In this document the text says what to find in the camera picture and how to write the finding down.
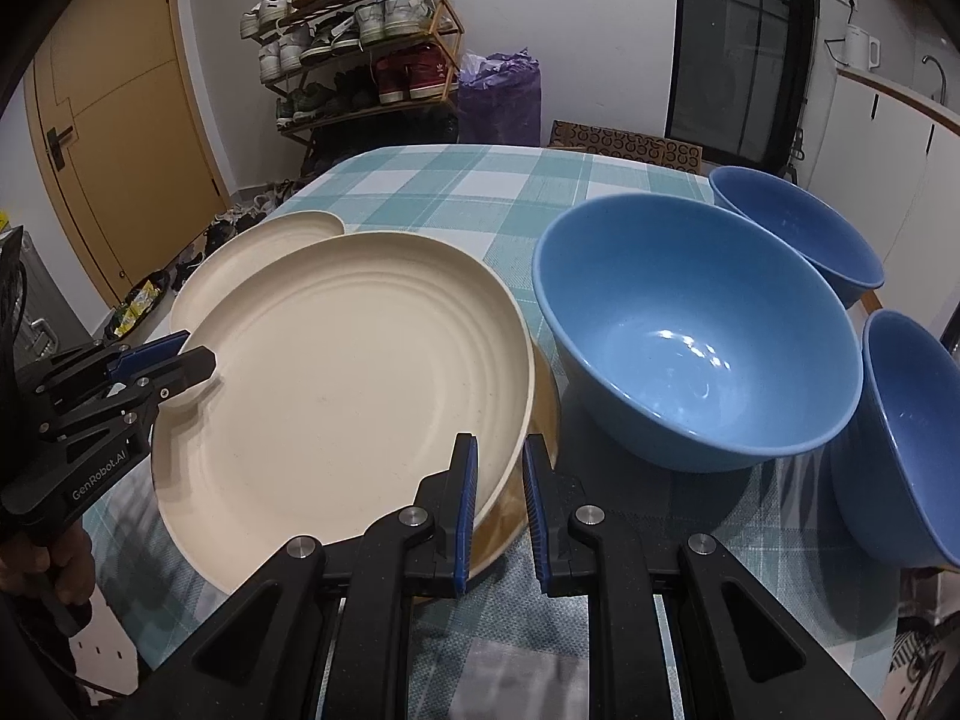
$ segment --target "yellow door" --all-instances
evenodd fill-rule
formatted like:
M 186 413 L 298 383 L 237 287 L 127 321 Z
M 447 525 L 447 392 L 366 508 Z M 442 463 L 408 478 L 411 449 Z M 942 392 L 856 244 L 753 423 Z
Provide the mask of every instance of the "yellow door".
M 51 200 L 69 214 L 61 222 L 94 284 L 121 298 L 224 210 L 187 106 L 168 0 L 72 1 L 37 52 L 34 82 Z

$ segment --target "purple bag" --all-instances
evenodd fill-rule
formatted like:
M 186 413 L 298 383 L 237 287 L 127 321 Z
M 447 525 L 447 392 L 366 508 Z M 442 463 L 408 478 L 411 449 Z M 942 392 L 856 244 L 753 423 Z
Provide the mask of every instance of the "purple bag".
M 524 49 L 486 59 L 465 55 L 461 66 L 457 93 L 460 143 L 539 146 L 539 62 Z

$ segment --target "table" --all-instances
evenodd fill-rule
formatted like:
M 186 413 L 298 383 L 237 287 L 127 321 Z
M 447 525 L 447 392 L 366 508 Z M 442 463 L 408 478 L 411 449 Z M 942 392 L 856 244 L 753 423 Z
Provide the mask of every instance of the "table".
M 565 376 L 531 284 L 534 244 L 571 205 L 623 191 L 712 202 L 702 177 L 608 157 L 402 146 L 337 165 L 275 213 L 327 210 L 347 232 L 416 230 L 483 259 L 517 298 L 563 392 Z M 729 474 L 674 473 L 627 454 L 565 394 L 558 468 L 578 474 L 592 502 L 625 512 L 641 528 L 714 533 L 861 688 L 880 694 L 899 572 L 851 540 L 818 453 Z M 90 509 L 85 527 L 104 597 L 151 666 L 223 600 L 171 542 L 147 463 Z M 459 602 L 421 607 L 413 640 L 411 718 L 586 717 L 586 601 L 539 594 L 526 535 Z M 668 667 L 675 673 L 669 657 Z

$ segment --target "white cabinet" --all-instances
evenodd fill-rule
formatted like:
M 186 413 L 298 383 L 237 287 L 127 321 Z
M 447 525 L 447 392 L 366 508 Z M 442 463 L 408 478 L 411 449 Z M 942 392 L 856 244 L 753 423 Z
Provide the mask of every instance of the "white cabinet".
M 939 338 L 960 284 L 960 136 L 939 124 L 920 189 L 883 266 L 887 281 L 877 291 L 883 306 Z
M 837 79 L 809 189 L 856 227 L 881 260 L 917 194 L 930 124 L 899 100 Z

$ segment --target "faucet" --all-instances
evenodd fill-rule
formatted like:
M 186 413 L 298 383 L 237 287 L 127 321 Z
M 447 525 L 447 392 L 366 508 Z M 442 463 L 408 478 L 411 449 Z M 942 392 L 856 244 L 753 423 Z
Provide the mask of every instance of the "faucet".
M 940 105 L 946 105 L 947 104 L 947 74 L 944 73 L 944 66 L 940 64 L 940 60 L 937 59 L 937 57 L 935 57 L 934 55 L 928 54 L 927 56 L 923 57 L 923 64 L 926 64 L 931 60 L 933 61 L 933 64 L 935 64 L 940 69 L 940 76 L 943 79 L 943 85 L 940 87 Z

